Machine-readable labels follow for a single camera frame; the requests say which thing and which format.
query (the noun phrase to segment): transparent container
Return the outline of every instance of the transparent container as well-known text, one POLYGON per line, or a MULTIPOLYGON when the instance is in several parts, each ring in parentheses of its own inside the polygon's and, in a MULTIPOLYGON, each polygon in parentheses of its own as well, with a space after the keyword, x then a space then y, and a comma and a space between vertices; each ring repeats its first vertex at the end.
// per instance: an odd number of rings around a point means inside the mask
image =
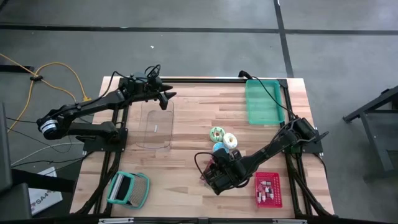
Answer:
POLYGON ((170 150, 173 121, 173 101, 169 100, 166 110, 160 108, 159 101, 142 102, 141 119, 135 136, 137 146, 153 150, 170 150))

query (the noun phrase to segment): green tray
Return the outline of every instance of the green tray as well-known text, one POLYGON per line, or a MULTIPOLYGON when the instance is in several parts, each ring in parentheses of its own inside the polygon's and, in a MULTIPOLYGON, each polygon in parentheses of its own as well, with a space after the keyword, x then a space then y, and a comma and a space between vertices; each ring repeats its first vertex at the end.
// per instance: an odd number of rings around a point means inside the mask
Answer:
MULTIPOLYGON (((282 104, 279 82, 276 80, 261 80, 271 96, 282 104)), ((246 82, 246 106, 249 124, 280 124, 284 114, 282 108, 269 97, 259 80, 246 82)))

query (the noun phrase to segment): red basket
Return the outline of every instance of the red basket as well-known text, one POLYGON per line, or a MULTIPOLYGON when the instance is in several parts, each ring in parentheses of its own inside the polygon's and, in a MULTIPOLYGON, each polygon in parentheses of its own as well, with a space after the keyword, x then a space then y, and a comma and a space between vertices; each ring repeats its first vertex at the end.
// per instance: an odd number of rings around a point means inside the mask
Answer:
POLYGON ((256 172, 254 182, 254 195, 257 207, 259 208, 282 208, 282 195, 280 194, 279 174, 273 172, 256 172), (257 201, 257 188, 262 181, 271 182, 271 189, 274 191, 274 199, 267 198, 265 202, 257 201))

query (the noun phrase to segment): wooden tabletop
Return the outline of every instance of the wooden tabletop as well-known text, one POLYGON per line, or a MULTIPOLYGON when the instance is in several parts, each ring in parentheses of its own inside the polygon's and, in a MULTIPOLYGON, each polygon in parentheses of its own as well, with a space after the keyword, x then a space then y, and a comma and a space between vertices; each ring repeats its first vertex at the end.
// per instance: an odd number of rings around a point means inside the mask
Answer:
MULTIPOLYGON (((304 80, 287 79, 293 112, 313 124, 304 80)), ((114 78, 111 89, 117 88, 114 78)), ((109 84, 104 77, 101 93, 109 84)), ((246 114, 245 85, 241 83, 168 83, 177 95, 174 103, 174 126, 169 151, 153 151, 138 147, 133 137, 138 130, 141 103, 129 109, 126 127, 129 129, 126 150, 119 170, 142 172, 150 178, 148 198, 139 210, 114 205, 114 217, 223 217, 223 218, 293 218, 294 211, 283 154, 278 154, 260 165, 258 171, 278 172, 282 190, 282 208, 257 208, 254 196, 254 178, 241 189, 231 189, 215 195, 199 180, 200 173, 193 161, 198 152, 211 152, 214 145, 209 139, 213 126, 221 126, 238 139, 242 155, 249 155, 265 146, 279 129, 278 125, 250 125, 246 114)), ((93 123, 110 121, 112 111, 96 113, 93 123)), ((77 211, 97 187, 104 153, 95 152, 87 157, 80 170, 71 212, 77 211)), ((198 156, 205 168, 209 157, 198 156)), ((328 183, 322 163, 314 155, 303 155, 308 188, 324 208, 333 212, 328 183)), ((304 212, 303 197, 298 190, 300 208, 304 212)))

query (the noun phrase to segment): gray floor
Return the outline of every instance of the gray floor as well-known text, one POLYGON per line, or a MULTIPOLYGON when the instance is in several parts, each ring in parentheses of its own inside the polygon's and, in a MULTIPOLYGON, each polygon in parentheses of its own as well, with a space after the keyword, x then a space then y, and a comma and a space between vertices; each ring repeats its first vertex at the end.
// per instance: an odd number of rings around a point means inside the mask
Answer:
MULTIPOLYGON (((110 2, 11 0, 0 12, 0 22, 277 28, 272 0, 110 2)), ((395 1, 280 0, 280 5, 287 29, 398 29, 395 1)), ((341 119, 398 84, 397 41, 395 35, 287 35, 294 76, 305 79, 315 124, 321 131, 330 131, 323 140, 324 159, 335 212, 341 217, 398 222, 398 181, 363 182, 364 174, 380 170, 381 165, 362 124, 345 124, 341 119)), ((286 77, 279 34, 0 30, 0 52, 36 67, 53 61, 67 63, 78 72, 90 96, 98 94, 102 76, 113 70, 128 74, 155 63, 162 64, 164 76, 235 77, 240 70, 246 70, 259 77, 286 77)), ((8 62, 0 58, 0 63, 8 62)), ((82 98, 75 78, 66 69, 52 67, 42 75, 82 98)), ((23 109, 28 88, 27 75, 0 75, 0 100, 6 103, 8 116, 15 118, 23 109)), ((71 102, 68 95, 38 83, 23 119, 35 120, 71 102)), ((35 125, 20 123, 16 130, 43 140, 35 125)), ((12 161, 43 147, 16 133, 10 133, 9 138, 12 161)), ((62 156, 46 150, 25 161, 80 156, 81 146, 73 146, 62 156)), ((40 171, 48 166, 41 163, 21 168, 40 171)))

